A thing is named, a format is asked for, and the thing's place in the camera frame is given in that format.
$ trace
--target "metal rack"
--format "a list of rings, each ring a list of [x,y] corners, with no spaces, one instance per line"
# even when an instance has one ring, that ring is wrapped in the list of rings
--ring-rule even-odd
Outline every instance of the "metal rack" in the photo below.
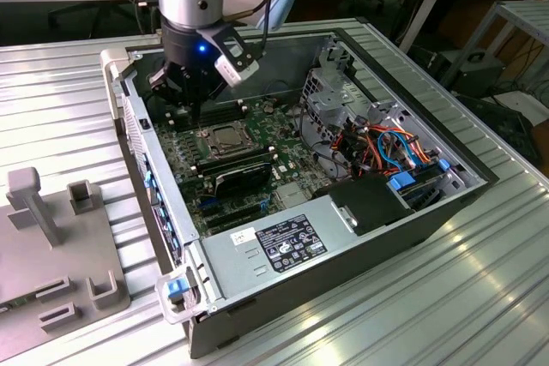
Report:
[[[504,40],[509,36],[513,27],[521,29],[543,45],[549,45],[549,2],[495,2],[473,35],[463,47],[458,58],[449,67],[440,84],[448,87],[455,78],[461,66],[465,63],[474,47],[482,39],[488,28],[500,16],[507,24],[488,47],[488,53],[494,54]],[[537,79],[549,70],[549,60],[533,76]]]
[[[76,175],[98,182],[132,296],[125,311],[6,365],[549,363],[549,181],[372,26],[321,21],[281,30],[331,27],[345,28],[499,183],[421,245],[191,361],[183,328],[163,320],[153,291],[160,271],[99,65],[103,49],[158,38],[0,49],[0,186],[8,168],[30,162],[48,175],[46,192]],[[356,76],[389,97],[370,72]]]

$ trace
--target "power supply label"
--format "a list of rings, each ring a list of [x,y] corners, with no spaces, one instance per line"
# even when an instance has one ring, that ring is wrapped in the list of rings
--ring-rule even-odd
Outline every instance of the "power supply label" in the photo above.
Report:
[[[278,273],[328,251],[304,214],[256,231],[256,237]]]

